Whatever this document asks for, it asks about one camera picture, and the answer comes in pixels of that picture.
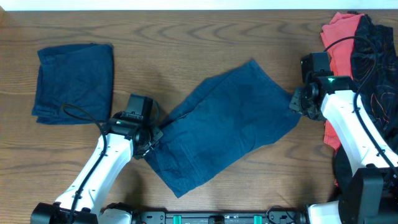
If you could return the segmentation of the dark blue denim shorts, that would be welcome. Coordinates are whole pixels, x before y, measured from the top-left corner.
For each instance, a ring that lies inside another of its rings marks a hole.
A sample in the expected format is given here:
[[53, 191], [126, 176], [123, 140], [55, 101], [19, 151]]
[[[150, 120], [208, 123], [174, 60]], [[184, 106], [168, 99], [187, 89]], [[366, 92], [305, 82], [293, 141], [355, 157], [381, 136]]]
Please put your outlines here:
[[296, 127], [291, 99], [250, 60], [203, 80], [160, 124], [163, 136], [145, 160], [180, 198]]

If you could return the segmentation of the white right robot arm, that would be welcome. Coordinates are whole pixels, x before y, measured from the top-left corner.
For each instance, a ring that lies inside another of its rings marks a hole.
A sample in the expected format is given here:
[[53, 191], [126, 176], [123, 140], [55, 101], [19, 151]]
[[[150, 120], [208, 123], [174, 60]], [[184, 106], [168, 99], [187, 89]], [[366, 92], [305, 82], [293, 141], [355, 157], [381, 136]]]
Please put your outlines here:
[[289, 108], [333, 126], [351, 167], [339, 200], [308, 206], [307, 223], [397, 223], [397, 154], [366, 113], [350, 77], [304, 75]]

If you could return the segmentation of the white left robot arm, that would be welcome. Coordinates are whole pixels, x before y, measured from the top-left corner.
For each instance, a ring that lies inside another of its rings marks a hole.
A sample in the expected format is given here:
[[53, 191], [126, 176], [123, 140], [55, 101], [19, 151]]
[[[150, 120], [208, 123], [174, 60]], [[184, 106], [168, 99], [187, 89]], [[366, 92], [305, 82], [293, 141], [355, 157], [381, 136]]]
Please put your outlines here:
[[92, 156], [54, 203], [39, 203], [31, 223], [140, 223], [140, 216], [123, 203], [105, 207], [116, 177], [131, 159], [142, 159], [159, 142], [162, 131], [146, 115], [121, 111], [100, 127]]

